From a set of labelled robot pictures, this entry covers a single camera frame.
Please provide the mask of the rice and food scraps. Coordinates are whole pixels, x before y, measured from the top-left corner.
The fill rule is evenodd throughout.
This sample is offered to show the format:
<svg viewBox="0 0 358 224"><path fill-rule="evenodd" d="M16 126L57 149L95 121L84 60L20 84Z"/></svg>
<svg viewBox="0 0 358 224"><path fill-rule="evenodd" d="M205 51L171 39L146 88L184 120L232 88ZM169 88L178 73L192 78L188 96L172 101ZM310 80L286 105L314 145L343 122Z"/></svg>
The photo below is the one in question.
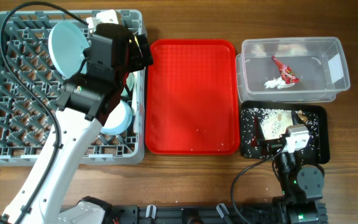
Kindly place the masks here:
<svg viewBox="0 0 358 224"><path fill-rule="evenodd" d="M301 154L310 157L319 152L318 115L302 110L296 111L311 132L308 145L301 150ZM291 111L268 108L243 108L240 113L241 154L246 158L263 159L262 148L252 145L254 132L254 116L257 116L265 139L277 139L285 133L288 126L294 125Z"/></svg>

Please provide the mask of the white napkin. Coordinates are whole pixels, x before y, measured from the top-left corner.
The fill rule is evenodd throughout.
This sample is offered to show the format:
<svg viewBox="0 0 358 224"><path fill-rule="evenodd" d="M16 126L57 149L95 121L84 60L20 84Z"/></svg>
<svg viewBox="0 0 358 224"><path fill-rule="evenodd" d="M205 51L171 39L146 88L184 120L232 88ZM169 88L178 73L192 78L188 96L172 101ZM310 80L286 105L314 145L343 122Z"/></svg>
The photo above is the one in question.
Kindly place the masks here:
<svg viewBox="0 0 358 224"><path fill-rule="evenodd" d="M264 83L264 86L265 86L265 88L277 88L277 89L282 89L282 88L288 87L285 80L283 80L280 77L274 78L273 80L266 81Z"/></svg>

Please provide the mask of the red snack wrapper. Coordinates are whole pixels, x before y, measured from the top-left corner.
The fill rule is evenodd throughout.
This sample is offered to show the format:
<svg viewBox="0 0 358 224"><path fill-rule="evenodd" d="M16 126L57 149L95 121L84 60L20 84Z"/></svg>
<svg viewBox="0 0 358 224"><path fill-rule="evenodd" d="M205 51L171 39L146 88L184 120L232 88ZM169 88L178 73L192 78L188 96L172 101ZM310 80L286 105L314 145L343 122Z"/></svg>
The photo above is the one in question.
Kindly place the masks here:
<svg viewBox="0 0 358 224"><path fill-rule="evenodd" d="M292 83L300 82L300 79L297 78L293 74L291 68L288 65L285 65L284 63L279 61L275 56L272 56L272 60L275 63L275 65L278 67L278 70L280 72L280 76L281 76L282 80L286 84L292 84Z"/></svg>

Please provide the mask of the light blue plate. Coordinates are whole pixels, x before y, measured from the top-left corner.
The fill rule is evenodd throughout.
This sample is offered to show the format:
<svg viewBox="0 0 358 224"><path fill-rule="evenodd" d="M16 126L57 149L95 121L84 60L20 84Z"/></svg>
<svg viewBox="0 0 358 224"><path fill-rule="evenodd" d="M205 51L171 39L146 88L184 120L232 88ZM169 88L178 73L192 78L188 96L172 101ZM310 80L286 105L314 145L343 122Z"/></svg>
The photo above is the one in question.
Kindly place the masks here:
<svg viewBox="0 0 358 224"><path fill-rule="evenodd" d="M84 33L74 23L61 21L48 37L48 52L53 65L64 79L70 78L85 59L84 49L90 47Z"/></svg>

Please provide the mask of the small green bowl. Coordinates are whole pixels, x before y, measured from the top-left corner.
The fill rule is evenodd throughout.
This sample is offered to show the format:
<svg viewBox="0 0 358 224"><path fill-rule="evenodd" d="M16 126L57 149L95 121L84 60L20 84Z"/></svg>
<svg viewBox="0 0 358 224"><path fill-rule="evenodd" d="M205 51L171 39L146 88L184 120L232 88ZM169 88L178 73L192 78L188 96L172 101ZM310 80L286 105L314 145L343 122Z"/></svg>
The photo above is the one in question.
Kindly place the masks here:
<svg viewBox="0 0 358 224"><path fill-rule="evenodd" d="M123 133L132 122L132 109L123 100L109 114L101 133L117 135Z"/></svg>

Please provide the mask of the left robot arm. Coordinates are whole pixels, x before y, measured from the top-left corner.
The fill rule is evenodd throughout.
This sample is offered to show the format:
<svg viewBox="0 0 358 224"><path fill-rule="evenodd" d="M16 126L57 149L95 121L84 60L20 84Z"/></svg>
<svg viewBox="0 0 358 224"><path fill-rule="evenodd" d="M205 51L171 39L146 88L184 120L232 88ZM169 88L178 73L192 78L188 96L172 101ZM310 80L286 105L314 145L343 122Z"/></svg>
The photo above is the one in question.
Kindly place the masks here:
<svg viewBox="0 0 358 224"><path fill-rule="evenodd" d="M99 24L83 65L62 85L53 126L21 191L0 223L112 223L111 204L85 197L61 212L63 199L84 153L121 100L128 74L153 63L145 34Z"/></svg>

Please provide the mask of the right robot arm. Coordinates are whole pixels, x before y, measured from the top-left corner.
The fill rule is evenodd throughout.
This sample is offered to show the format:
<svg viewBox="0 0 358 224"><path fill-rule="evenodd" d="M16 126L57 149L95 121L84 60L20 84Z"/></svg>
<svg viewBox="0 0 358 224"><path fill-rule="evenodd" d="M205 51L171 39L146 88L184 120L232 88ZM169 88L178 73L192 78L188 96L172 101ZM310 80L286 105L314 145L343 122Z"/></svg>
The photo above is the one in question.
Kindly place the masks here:
<svg viewBox="0 0 358 224"><path fill-rule="evenodd" d="M255 139L251 145L261 148L272 160L283 195L273 198L273 215L277 223L327 223L323 197L324 169L319 164L302 164L296 153L304 149L311 137L306 124L291 112L293 124L276 139L266 139L259 120L254 119Z"/></svg>

